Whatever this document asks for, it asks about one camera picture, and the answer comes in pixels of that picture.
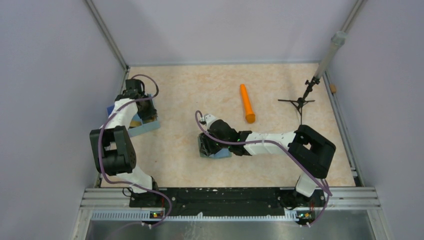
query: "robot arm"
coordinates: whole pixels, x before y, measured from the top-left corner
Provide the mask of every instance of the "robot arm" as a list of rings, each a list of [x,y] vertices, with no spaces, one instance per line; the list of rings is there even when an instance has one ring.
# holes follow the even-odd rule
[[[138,79],[128,79],[125,81],[126,90],[118,95],[114,102],[111,114],[115,117],[107,124],[101,139],[103,149],[102,159],[104,171],[109,176],[117,176],[127,182],[138,184],[146,189],[152,189],[154,180],[144,173],[137,166],[136,152],[131,143],[127,129],[130,128],[134,115],[144,120],[156,115],[156,109],[152,101],[133,102],[118,112],[118,109],[135,99],[147,98],[144,91],[144,84]],[[91,149],[94,156],[97,171],[101,173],[98,156],[98,141],[100,129],[90,132]],[[115,143],[116,149],[108,149],[111,143]],[[134,193],[144,193],[145,190],[138,187],[133,189]]]
[[[285,155],[285,152],[275,144],[265,142],[265,140],[270,140],[282,145],[317,179],[325,179],[327,177],[330,164],[336,151],[336,146],[331,141],[307,125],[300,125],[296,131],[268,134],[252,131],[237,132],[226,122],[211,114],[203,116],[200,123],[206,125],[209,134],[222,141],[262,141],[262,143],[229,145],[215,142],[203,133],[200,134],[203,145],[206,147],[211,146],[207,149],[207,151],[211,153],[217,152],[222,148],[228,148],[230,152],[238,156],[253,156],[258,154]],[[315,182],[306,173],[303,173],[299,177],[295,189],[296,192],[310,197],[316,186]]]

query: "gray wall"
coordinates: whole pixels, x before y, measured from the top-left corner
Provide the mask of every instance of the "gray wall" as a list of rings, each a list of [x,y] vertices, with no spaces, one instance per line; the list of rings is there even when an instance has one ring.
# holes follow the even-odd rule
[[[355,0],[94,0],[127,64],[319,61]]]
[[[368,1],[332,62],[365,183],[396,239],[422,239],[424,1]]]
[[[123,70],[82,0],[0,3],[0,239],[69,239]]]

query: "purple cable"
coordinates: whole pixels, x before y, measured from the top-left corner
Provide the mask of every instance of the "purple cable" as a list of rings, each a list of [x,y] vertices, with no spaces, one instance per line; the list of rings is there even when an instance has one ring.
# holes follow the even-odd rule
[[[159,94],[159,87],[158,87],[158,84],[156,84],[156,82],[155,82],[155,80],[153,80],[153,78],[151,78],[151,77],[149,77],[149,76],[147,76],[147,75],[144,75],[144,74],[137,74],[137,75],[134,75],[133,77],[131,77],[131,79],[134,79],[135,77],[139,77],[139,76],[150,79],[150,80],[154,83],[154,85],[156,86],[156,93],[155,93],[153,96],[150,96],[150,97],[140,98],[140,99],[135,99],[135,100],[129,101],[129,102],[125,103],[124,105],[122,105],[120,108],[118,108],[118,109],[116,110],[117,112],[121,111],[121,110],[122,110],[122,109],[124,109],[126,106],[128,106],[128,105],[130,105],[130,104],[132,104],[132,103],[137,103],[137,102],[142,102],[142,101],[151,100],[151,99],[155,98],[155,97]],[[105,173],[105,168],[103,167],[103,156],[102,156],[102,149],[103,149],[103,146],[102,146],[102,138],[103,138],[103,133],[105,132],[105,128],[106,128],[106,126],[108,125],[108,123],[109,123],[109,122],[110,122],[110,121],[111,121],[111,120],[112,120],[115,116],[116,116],[116,112],[115,112],[115,113],[113,113],[113,114],[111,114],[111,115],[109,116],[109,118],[107,119],[106,123],[105,123],[105,124],[103,124],[103,126],[101,126],[100,134],[99,134],[99,136],[98,136],[97,150],[98,150],[98,162],[99,162],[99,165],[100,165],[101,175],[103,176],[103,179],[104,179],[107,183],[109,183],[109,184],[128,184],[128,185],[135,186],[135,187],[137,187],[137,188],[139,188],[139,189],[142,189],[142,190],[144,190],[144,191],[147,191],[147,192],[150,192],[150,193],[154,193],[154,194],[157,194],[157,195],[159,195],[159,196],[161,196],[161,197],[164,197],[164,198],[168,201],[168,203],[169,203],[169,210],[167,211],[167,213],[165,214],[165,216],[163,216],[163,218],[162,218],[161,220],[159,220],[157,223],[155,223],[155,224],[151,225],[151,227],[152,227],[152,228],[157,227],[158,225],[160,225],[160,224],[162,224],[162,223],[163,223],[163,221],[164,221],[164,220],[168,217],[168,215],[169,215],[169,214],[171,213],[171,211],[172,211],[172,202],[171,202],[171,200],[169,199],[169,197],[167,197],[165,194],[163,194],[163,193],[161,193],[161,192],[159,192],[159,191],[155,191],[155,190],[152,190],[152,189],[147,189],[147,188],[142,187],[142,186],[140,186],[140,185],[138,185],[138,184],[134,184],[133,182],[129,182],[129,181],[111,181],[111,180],[108,178],[108,176],[106,175],[106,173]],[[128,224],[125,224],[124,226],[121,226],[120,228],[116,229],[116,230],[115,230],[115,231],[113,231],[111,234],[109,234],[109,236],[108,236],[108,237],[106,237],[106,239],[109,239],[110,237],[112,237],[113,235],[115,235],[115,234],[116,234],[117,232],[119,232],[120,230],[122,230],[122,229],[124,229],[124,228],[126,228],[126,227],[128,227],[128,226],[130,226],[130,225],[134,225],[134,224],[142,224],[142,223],[140,223],[140,222],[130,222],[130,223],[128,223]]]
[[[327,182],[327,180],[325,179],[321,179],[321,182],[324,186],[326,186],[327,188],[329,188],[329,183]],[[327,208],[327,205],[329,204],[329,200],[330,200],[330,195],[327,195],[327,200],[324,203],[324,206],[322,207],[321,211],[319,212],[318,216],[316,216],[316,218],[309,223],[309,227],[312,227],[312,225],[314,225],[323,215],[324,210]]]
[[[211,136],[206,130],[203,129],[201,123],[199,122],[198,119],[198,114],[200,114],[200,117],[202,118],[202,112],[197,110],[194,117],[196,119],[196,123],[197,126],[200,128],[200,130],[206,135],[208,136],[210,139],[214,140],[215,142],[218,143],[222,143],[222,144],[226,144],[226,145],[244,145],[244,144],[258,144],[258,143],[270,143],[270,144],[274,144],[277,145],[277,147],[279,147],[285,154],[287,154],[287,156],[289,158],[291,158],[291,160],[293,160],[293,162],[299,166],[300,169],[302,169],[315,183],[316,185],[318,185],[318,187],[320,187],[324,192],[326,192],[328,194],[328,196],[333,196],[333,194],[330,191],[329,186],[325,186],[325,184],[322,184],[321,182],[319,182],[314,176],[312,176],[312,174],[306,170],[306,168],[293,156],[290,154],[289,151],[287,151],[281,144],[279,144],[276,141],[272,141],[272,140],[254,140],[254,141],[238,141],[238,142],[233,142],[233,141],[223,141],[223,140],[219,140],[213,136]]]

